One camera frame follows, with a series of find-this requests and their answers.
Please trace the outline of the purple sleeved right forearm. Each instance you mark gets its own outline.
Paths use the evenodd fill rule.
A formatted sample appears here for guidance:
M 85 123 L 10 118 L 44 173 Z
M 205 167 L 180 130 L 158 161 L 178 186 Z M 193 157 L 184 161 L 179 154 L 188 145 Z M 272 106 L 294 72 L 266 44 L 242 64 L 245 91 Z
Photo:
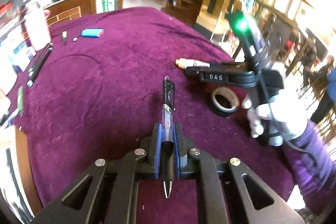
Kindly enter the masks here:
M 304 152 L 283 146 L 284 155 L 306 206 L 320 215 L 328 205 L 335 205 L 335 162 L 317 136 L 315 124 L 308 121 L 303 134 L 290 141 Z

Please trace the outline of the right white gloved hand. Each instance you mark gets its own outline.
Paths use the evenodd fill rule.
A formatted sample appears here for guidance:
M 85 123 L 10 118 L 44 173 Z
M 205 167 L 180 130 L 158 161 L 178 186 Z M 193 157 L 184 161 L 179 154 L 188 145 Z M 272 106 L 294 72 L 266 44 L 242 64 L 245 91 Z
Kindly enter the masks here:
M 251 136 L 254 139 L 264 133 L 263 121 L 273 121 L 275 130 L 284 140 L 293 140 L 306 130 L 308 123 L 306 110 L 285 77 L 284 65 L 276 62 L 272 69 L 278 71 L 284 81 L 284 88 L 279 91 L 279 94 L 271 97 L 268 103 L 256 107 L 252 106 L 250 97 L 246 96 L 241 106 L 247 110 Z

